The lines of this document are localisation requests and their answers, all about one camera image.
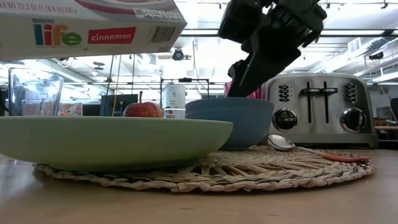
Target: apple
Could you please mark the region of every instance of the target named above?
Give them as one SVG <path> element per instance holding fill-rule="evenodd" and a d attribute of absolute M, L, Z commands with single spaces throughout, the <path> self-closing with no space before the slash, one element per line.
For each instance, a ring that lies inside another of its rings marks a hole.
<path fill-rule="evenodd" d="M 142 91 L 139 92 L 139 103 L 131 103 L 126 107 L 123 116 L 141 118 L 163 118 L 159 106 L 151 102 L 142 102 Z"/>

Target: blue bowl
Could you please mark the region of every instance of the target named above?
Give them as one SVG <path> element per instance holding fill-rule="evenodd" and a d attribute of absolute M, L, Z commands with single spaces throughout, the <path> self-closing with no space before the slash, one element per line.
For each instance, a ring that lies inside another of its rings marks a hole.
<path fill-rule="evenodd" d="M 234 123 L 232 134 L 221 149 L 246 150 L 267 135 L 274 104 L 250 98 L 215 98 L 190 102 L 185 109 L 187 119 Z"/>

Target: apple stem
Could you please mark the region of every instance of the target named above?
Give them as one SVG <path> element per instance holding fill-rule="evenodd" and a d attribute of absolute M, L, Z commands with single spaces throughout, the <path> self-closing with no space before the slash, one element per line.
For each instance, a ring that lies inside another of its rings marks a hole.
<path fill-rule="evenodd" d="M 142 103 L 142 94 L 143 94 L 144 92 L 143 91 L 140 91 L 139 92 L 139 103 Z"/>

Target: metal rack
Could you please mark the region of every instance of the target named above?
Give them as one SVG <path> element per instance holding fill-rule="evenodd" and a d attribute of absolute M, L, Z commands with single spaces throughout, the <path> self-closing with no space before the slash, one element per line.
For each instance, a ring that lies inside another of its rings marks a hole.
<path fill-rule="evenodd" d="M 207 82 L 207 98 L 210 98 L 210 81 L 208 78 L 161 78 L 160 79 L 160 108 L 163 109 L 163 82 L 170 81 L 169 84 L 173 83 L 173 81 L 178 81 L 179 83 L 191 83 L 198 82 L 200 84 L 201 81 Z"/>

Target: round placemat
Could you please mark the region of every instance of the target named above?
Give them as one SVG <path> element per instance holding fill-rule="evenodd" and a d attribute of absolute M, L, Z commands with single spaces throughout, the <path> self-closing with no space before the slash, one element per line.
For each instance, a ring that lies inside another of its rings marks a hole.
<path fill-rule="evenodd" d="M 323 151 L 329 154 L 355 155 Z M 148 172 L 99 174 L 70 172 L 34 164 L 35 170 L 56 179 L 81 180 L 134 190 L 170 189 L 172 192 L 232 192 L 320 187 L 361 178 L 374 172 L 369 161 L 333 162 L 299 149 L 280 152 L 268 146 L 247 151 L 216 151 L 196 164 Z"/>

